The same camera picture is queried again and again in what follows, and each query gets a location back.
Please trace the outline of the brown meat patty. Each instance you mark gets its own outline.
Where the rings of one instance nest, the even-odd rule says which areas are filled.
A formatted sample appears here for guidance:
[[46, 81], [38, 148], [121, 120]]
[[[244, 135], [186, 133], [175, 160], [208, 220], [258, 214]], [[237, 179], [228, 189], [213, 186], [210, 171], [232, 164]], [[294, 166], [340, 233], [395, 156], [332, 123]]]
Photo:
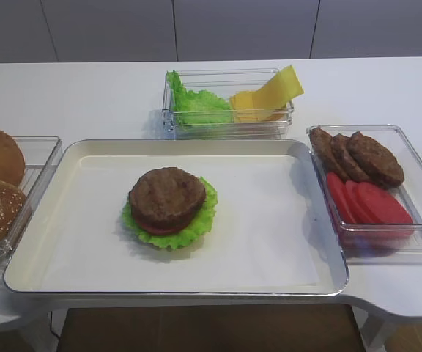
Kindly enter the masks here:
[[376, 139], [357, 131], [349, 138], [347, 150], [373, 184], [390, 189], [404, 182], [404, 170], [396, 156]]
[[205, 199], [203, 183], [177, 167], [146, 172], [128, 193], [133, 219], [162, 228], [194, 219]]
[[349, 178], [355, 182], [368, 182], [370, 177], [360, 168], [355, 159], [349, 154], [347, 142], [349, 138], [336, 134], [330, 141], [330, 146], [335, 159]]
[[326, 172], [335, 173], [344, 182], [350, 180], [349, 175], [344, 171], [333, 154], [330, 145], [332, 136], [320, 127], [311, 129], [308, 135], [313, 150], [318, 159], [321, 161], [324, 170]]

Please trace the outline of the green lettuce leaf on tray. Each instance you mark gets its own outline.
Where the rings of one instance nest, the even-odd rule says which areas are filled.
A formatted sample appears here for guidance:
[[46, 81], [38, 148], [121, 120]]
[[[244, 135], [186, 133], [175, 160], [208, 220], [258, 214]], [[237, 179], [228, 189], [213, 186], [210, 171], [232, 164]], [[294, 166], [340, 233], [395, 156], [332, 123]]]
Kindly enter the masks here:
[[218, 204], [218, 192], [215, 188], [203, 177], [199, 177], [199, 180], [204, 185], [206, 199], [194, 219], [184, 229], [170, 235], [152, 235], [140, 228], [133, 219], [129, 202], [126, 202], [122, 209], [122, 223], [141, 242], [156, 248], [176, 250], [190, 246], [205, 233], [211, 231], [216, 214], [215, 206]]

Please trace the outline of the stacked orange cheese slices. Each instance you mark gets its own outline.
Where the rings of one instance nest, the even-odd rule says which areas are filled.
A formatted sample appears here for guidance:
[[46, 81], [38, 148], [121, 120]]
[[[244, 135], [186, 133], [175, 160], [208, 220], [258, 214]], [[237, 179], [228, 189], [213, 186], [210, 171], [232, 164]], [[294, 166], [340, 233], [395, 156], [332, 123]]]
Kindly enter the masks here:
[[256, 108], [253, 105], [252, 94], [252, 91], [242, 91], [229, 98], [235, 122], [269, 122], [285, 119], [287, 113], [285, 106], [273, 110]]

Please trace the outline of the clear bun container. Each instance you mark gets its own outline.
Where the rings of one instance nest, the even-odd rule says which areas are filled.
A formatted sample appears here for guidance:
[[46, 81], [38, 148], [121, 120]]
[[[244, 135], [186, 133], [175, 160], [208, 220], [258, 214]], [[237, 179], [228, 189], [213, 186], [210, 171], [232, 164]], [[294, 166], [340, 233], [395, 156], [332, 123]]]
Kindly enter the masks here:
[[26, 201], [9, 233], [0, 240], [0, 264], [8, 262], [17, 248], [62, 157], [62, 140], [58, 136], [16, 136], [14, 140], [26, 162], [19, 185], [19, 189], [26, 195]]

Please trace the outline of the red tomato slice on tray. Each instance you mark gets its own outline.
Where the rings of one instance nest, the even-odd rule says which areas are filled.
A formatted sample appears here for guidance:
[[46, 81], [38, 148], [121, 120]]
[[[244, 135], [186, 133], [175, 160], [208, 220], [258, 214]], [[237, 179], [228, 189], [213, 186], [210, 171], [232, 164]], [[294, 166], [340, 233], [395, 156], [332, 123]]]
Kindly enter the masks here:
[[184, 221], [181, 221], [179, 224], [171, 225], [166, 228], [159, 227], [158, 225], [151, 225], [144, 221], [140, 221], [137, 219], [133, 219], [135, 224], [139, 226], [141, 229], [145, 230], [151, 235], [171, 235], [173, 233], [179, 232], [183, 229], [185, 229], [192, 221], [193, 219], [190, 217], [189, 219], [186, 219]]

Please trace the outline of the middle red tomato slice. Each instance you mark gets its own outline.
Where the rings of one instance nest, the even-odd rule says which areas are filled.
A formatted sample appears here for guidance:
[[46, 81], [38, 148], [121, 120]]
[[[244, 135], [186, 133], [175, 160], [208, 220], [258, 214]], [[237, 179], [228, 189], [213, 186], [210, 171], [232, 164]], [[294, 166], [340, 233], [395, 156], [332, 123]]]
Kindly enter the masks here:
[[373, 224], [374, 219], [361, 206], [360, 200], [356, 194], [358, 184], [348, 180], [345, 183], [345, 194], [349, 209], [359, 224]]

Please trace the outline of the back red tomato slice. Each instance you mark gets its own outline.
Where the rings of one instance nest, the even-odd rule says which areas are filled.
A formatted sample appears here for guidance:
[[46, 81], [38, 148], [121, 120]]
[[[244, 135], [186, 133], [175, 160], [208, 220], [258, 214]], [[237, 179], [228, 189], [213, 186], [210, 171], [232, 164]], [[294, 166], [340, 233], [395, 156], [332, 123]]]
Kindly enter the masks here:
[[356, 224], [356, 218], [349, 207], [349, 203], [345, 195], [346, 187], [343, 181], [336, 173], [328, 172], [326, 174], [326, 182], [342, 221], [348, 224]]

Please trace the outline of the white metal tray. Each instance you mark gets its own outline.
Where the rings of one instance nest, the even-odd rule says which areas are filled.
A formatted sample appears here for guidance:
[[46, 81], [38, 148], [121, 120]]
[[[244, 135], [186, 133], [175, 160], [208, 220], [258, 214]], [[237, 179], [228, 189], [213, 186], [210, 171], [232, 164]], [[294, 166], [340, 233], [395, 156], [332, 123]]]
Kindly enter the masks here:
[[[175, 166], [218, 193], [212, 230], [182, 249], [121, 217], [144, 173]], [[16, 293], [335, 296], [349, 272], [309, 149], [292, 140], [83, 140], [69, 146], [4, 272]]]

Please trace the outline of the front red tomato slice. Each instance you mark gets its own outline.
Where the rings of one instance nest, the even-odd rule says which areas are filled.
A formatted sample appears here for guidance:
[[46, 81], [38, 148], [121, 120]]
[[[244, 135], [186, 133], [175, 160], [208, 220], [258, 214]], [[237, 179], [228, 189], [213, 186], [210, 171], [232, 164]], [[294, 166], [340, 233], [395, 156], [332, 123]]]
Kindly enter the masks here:
[[360, 208], [374, 223], [413, 223], [411, 215], [403, 205], [382, 188], [371, 183], [362, 182], [356, 185], [355, 196]]

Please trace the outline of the green lettuce in container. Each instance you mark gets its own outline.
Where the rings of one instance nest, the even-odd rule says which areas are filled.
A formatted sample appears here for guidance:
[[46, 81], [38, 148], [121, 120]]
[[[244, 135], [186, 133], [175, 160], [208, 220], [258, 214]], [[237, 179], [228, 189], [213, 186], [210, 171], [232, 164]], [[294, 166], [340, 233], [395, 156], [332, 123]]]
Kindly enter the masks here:
[[172, 111], [180, 125], [231, 123], [229, 103], [209, 90], [187, 90], [177, 71], [168, 71], [166, 81], [173, 92]]

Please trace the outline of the upright yellow cheese slice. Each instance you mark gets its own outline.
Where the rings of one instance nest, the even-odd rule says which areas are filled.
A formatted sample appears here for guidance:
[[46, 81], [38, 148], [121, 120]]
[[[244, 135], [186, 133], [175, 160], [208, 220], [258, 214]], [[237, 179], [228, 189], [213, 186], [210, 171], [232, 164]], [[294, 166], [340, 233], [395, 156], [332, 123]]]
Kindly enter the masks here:
[[279, 109], [303, 93], [294, 66], [289, 65], [252, 94], [253, 106], [255, 109]]

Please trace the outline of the clear patty tomato container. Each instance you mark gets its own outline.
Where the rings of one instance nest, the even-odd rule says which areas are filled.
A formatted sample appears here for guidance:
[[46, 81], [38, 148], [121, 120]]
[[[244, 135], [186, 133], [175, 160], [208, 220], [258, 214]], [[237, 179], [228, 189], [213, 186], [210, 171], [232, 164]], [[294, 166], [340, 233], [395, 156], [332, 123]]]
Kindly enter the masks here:
[[350, 138], [353, 133], [360, 131], [388, 148], [404, 170], [404, 182], [399, 187], [384, 190], [403, 205], [412, 217], [412, 224], [348, 224], [338, 214], [327, 187], [328, 172], [324, 170], [310, 141], [311, 157], [333, 229], [348, 261], [422, 263], [422, 160], [401, 128], [395, 125], [318, 125], [308, 128], [307, 134], [316, 127], [329, 133], [332, 138], [339, 133]]

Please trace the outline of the clear lettuce cheese container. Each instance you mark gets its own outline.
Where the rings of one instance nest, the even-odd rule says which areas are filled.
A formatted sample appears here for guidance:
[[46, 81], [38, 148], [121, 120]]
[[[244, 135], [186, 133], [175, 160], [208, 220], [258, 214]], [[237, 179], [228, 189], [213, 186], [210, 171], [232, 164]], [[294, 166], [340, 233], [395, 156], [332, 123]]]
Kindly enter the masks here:
[[[198, 92], [205, 89], [215, 93], [229, 103], [229, 98], [238, 92], [254, 91], [267, 83], [278, 71], [263, 70], [192, 70], [177, 71], [187, 90]], [[163, 137], [170, 140], [180, 139], [283, 139], [292, 124], [294, 106], [289, 101], [285, 107], [285, 119], [269, 122], [233, 122], [180, 125], [172, 109], [173, 92], [166, 81], [163, 92]]]

